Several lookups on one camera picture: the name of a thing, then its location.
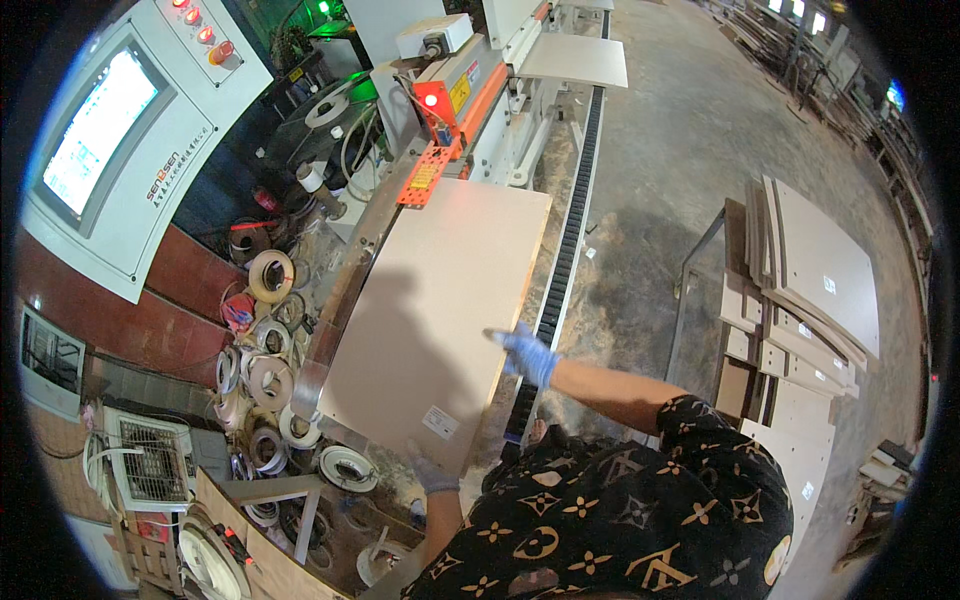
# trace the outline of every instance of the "senbsen logo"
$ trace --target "senbsen logo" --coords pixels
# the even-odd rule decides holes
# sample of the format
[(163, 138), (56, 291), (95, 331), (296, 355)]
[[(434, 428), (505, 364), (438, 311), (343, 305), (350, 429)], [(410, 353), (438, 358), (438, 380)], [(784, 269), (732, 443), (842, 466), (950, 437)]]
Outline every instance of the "senbsen logo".
[(165, 165), (163, 165), (163, 168), (156, 172), (156, 179), (154, 180), (154, 184), (150, 186), (150, 191), (147, 193), (147, 200), (149, 200), (150, 202), (154, 201), (154, 196), (156, 195), (156, 192), (159, 191), (160, 185), (163, 183), (163, 181), (167, 179), (167, 175), (170, 174), (170, 169), (173, 168), (174, 163), (177, 162), (177, 158), (179, 156), (180, 154), (176, 152), (171, 154), (170, 159), (167, 160), (167, 163)]

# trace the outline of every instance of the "red fire extinguisher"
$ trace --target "red fire extinguisher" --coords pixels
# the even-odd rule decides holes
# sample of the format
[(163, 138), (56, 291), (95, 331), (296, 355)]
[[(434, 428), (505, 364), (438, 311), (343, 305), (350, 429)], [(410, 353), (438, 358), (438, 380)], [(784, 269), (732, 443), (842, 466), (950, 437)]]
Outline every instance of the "red fire extinguisher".
[(280, 212), (280, 205), (274, 198), (274, 195), (267, 191), (267, 188), (262, 185), (257, 185), (253, 189), (253, 199), (256, 200), (257, 204), (260, 204), (267, 210), (267, 212), (277, 214)]

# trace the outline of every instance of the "black conveyor track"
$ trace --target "black conveyor track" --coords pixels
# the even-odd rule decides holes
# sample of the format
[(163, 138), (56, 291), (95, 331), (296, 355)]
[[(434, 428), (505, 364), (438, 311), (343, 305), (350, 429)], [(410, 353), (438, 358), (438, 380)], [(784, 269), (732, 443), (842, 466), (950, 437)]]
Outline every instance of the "black conveyor track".
[[(604, 11), (601, 37), (603, 39), (610, 37), (610, 11)], [(587, 125), (584, 127), (584, 146), (581, 149), (580, 163), (577, 165), (577, 171), (574, 175), (566, 221), (561, 233), (557, 255), (554, 258), (553, 273), (547, 283), (546, 296), (540, 306), (540, 318), (534, 329), (537, 337), (552, 349), (556, 349), (557, 341), (560, 339), (559, 334), (564, 324), (566, 305), (569, 301), (570, 289), (577, 266), (577, 252), (584, 237), (593, 182), (593, 167), (600, 141), (600, 125), (603, 121), (605, 94), (605, 87), (599, 85), (593, 87), (587, 114)], [(507, 442), (520, 444), (523, 440), (530, 415), (537, 404), (539, 391), (537, 386), (529, 381), (520, 380), (516, 388), (514, 410), (503, 433)]]

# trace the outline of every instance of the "fan grille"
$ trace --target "fan grille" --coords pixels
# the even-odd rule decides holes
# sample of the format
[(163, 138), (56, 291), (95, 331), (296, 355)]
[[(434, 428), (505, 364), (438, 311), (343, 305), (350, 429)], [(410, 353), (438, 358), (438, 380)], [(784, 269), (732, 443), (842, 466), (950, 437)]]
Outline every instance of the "fan grille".
[(120, 422), (123, 447), (143, 448), (143, 454), (123, 455), (132, 499), (153, 502), (187, 500), (180, 476), (177, 436), (173, 431)]

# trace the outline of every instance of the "hand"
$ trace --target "hand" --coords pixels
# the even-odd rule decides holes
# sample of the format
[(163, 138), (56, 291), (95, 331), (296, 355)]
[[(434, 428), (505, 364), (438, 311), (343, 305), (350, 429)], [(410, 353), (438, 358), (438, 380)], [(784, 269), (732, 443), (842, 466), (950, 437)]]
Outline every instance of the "hand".
[(438, 467), (423, 448), (413, 440), (407, 440), (407, 459), (426, 495), (460, 491), (460, 478)]
[(507, 350), (504, 371), (523, 375), (542, 390), (550, 387), (550, 377), (561, 356), (534, 337), (524, 322), (517, 323), (513, 333), (495, 331), (493, 340)]

